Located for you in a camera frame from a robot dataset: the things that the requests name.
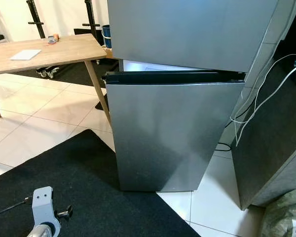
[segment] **refrigerator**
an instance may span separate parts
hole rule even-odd
[[[120,188],[197,190],[244,86],[219,70],[108,72]]]

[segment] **black carpet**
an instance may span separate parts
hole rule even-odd
[[[1,175],[0,210],[45,186],[55,209],[74,209],[59,236],[198,236],[156,193],[120,191],[115,153],[91,130]],[[0,215],[0,237],[25,237],[33,225],[31,206],[19,206]]]
[[[99,65],[93,62],[93,68],[97,77],[100,79],[107,71],[110,71],[115,62],[116,60],[114,59],[101,59]],[[42,78],[39,74],[36,73],[36,70],[15,72],[13,74],[34,78]],[[93,86],[87,68],[85,67],[85,64],[83,62],[61,65],[60,71],[56,73],[54,75],[54,78],[51,80]],[[100,85],[102,88],[105,88],[105,84],[102,80],[100,80]]]
[[[105,99],[105,101],[106,101],[106,103],[108,105],[108,108],[109,108],[109,102],[108,102],[108,95],[107,94],[105,94],[104,99]],[[95,106],[95,108],[97,110],[103,110],[103,107],[102,107],[100,102]]]

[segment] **freezer door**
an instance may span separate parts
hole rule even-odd
[[[278,0],[108,0],[115,58],[248,72]]]
[[[242,87],[107,84],[121,189],[196,190]]]

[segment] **white cable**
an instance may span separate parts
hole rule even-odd
[[[234,126],[235,126],[236,143],[237,143],[237,141],[238,141],[238,137],[237,137],[237,125],[236,125],[236,123],[235,123],[235,122],[234,122]]]
[[[229,117],[229,118],[230,118],[231,121],[234,121],[234,122],[236,122],[236,123],[246,123],[245,121],[242,121],[242,122],[241,122],[241,121],[234,120],[234,119],[232,119],[231,117]]]
[[[276,90],[272,93],[272,94],[270,94],[265,100],[263,100],[263,102],[261,103],[261,104],[259,104],[259,106],[257,107],[257,109],[255,110],[255,112],[256,111],[258,111],[258,109],[266,102],[266,101],[268,101],[280,88],[281,88],[281,86],[284,84],[284,82],[287,80],[287,78],[289,78],[290,77],[290,75],[293,73],[293,72],[295,72],[296,71],[296,67],[293,69],[293,70],[291,70],[287,75],[286,75],[286,77],[282,80],[282,82],[281,82],[281,84],[276,88]],[[242,128],[241,128],[241,131],[240,131],[240,134],[239,134],[239,138],[237,138],[236,137],[236,146],[238,146],[238,143],[239,143],[239,141],[240,141],[240,138],[241,138],[241,135],[242,135],[242,132],[243,132],[243,129],[246,127],[246,125],[248,124],[248,122],[254,117],[254,115],[255,115],[255,112],[254,113],[252,113],[252,115],[249,117],[249,119],[248,119],[248,121],[242,126]]]
[[[278,39],[278,41],[277,41],[277,43],[276,43],[274,49],[273,49],[273,52],[272,52],[271,57],[268,59],[267,63],[264,65],[264,67],[260,70],[260,72],[259,72],[259,74],[258,74],[258,76],[257,76],[257,78],[256,78],[256,81],[255,81],[254,85],[253,85],[252,88],[251,88],[250,94],[249,94],[249,96],[247,97],[247,100],[242,104],[242,106],[241,106],[241,107],[237,110],[237,112],[235,113],[235,119],[236,119],[238,113],[242,110],[242,108],[243,108],[243,107],[248,103],[248,101],[250,100],[250,98],[251,98],[251,96],[252,96],[252,93],[254,92],[254,89],[255,89],[255,87],[256,87],[256,84],[257,84],[257,82],[258,82],[258,79],[259,79],[261,73],[265,70],[266,66],[267,66],[267,65],[270,63],[270,61],[272,60],[272,58],[273,58],[273,56],[274,56],[274,54],[275,54],[275,51],[276,51],[277,46],[279,45],[281,39],[284,37],[285,32],[287,31],[287,29],[288,29],[288,27],[289,27],[289,24],[290,24],[290,22],[291,22],[291,19],[292,19],[292,16],[293,16],[293,12],[294,12],[295,7],[296,7],[296,0],[294,1],[293,7],[292,7],[291,12],[290,12],[290,16],[289,16],[289,18],[288,18],[288,21],[286,22],[285,28],[284,28],[284,30],[282,31],[282,33],[281,33],[281,35],[280,35],[280,37],[279,37],[279,39]],[[261,43],[261,45],[260,45],[260,48],[259,48],[259,50],[258,50],[257,55],[258,55],[259,52],[260,52],[260,49],[261,49],[261,46],[262,46],[262,44],[263,44],[264,38],[265,38],[265,36],[266,36],[267,30],[268,30],[268,27],[267,27],[267,29],[266,29],[266,31],[265,31],[265,34],[264,34],[264,37],[263,37],[263,39],[262,39],[262,43]]]
[[[265,80],[266,80],[266,78],[267,78],[267,75],[270,73],[270,71],[271,71],[272,68],[275,66],[275,64],[277,64],[277,63],[278,63],[279,61],[281,61],[282,59],[284,59],[284,58],[286,58],[286,57],[288,57],[288,56],[291,56],[291,55],[296,55],[296,54],[295,54],[295,53],[292,53],[292,54],[289,54],[289,55],[286,55],[286,56],[280,58],[279,60],[277,60],[276,62],[274,62],[274,63],[272,64],[272,66],[270,67],[270,69],[269,69],[269,70],[267,71],[267,73],[265,74],[264,79],[263,79],[263,82],[262,82],[262,84],[260,85],[260,87],[259,87],[259,89],[258,89],[258,92],[257,92],[257,95],[256,95],[256,98],[255,98],[255,108],[254,108],[254,110],[253,110],[253,114],[256,112],[258,95],[259,95],[259,92],[260,92],[262,86],[263,86],[264,83],[265,83]],[[246,123],[246,122],[248,121],[248,120],[247,120],[247,121],[237,121],[237,120],[236,120],[236,117],[235,117],[235,119],[232,119],[232,118],[230,117],[230,119],[231,119],[232,121],[236,122],[236,123]]]

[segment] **caster wheel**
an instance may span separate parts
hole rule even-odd
[[[46,72],[40,73],[40,76],[41,76],[42,78],[45,78],[45,77],[47,76],[47,73],[46,73]]]

